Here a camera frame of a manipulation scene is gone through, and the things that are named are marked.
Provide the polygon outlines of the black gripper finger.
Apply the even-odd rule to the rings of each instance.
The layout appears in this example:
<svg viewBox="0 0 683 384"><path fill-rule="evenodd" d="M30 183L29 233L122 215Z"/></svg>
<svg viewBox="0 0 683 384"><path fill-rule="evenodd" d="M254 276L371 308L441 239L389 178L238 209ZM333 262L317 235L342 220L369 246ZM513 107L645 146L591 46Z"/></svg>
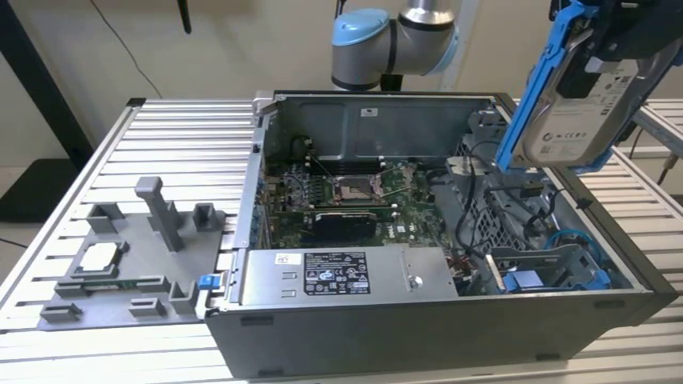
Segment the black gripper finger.
<svg viewBox="0 0 683 384"><path fill-rule="evenodd" d="M619 64L619 61L603 61L595 56L574 56L561 76L557 92L566 99L586 98L601 76L613 72Z"/></svg>

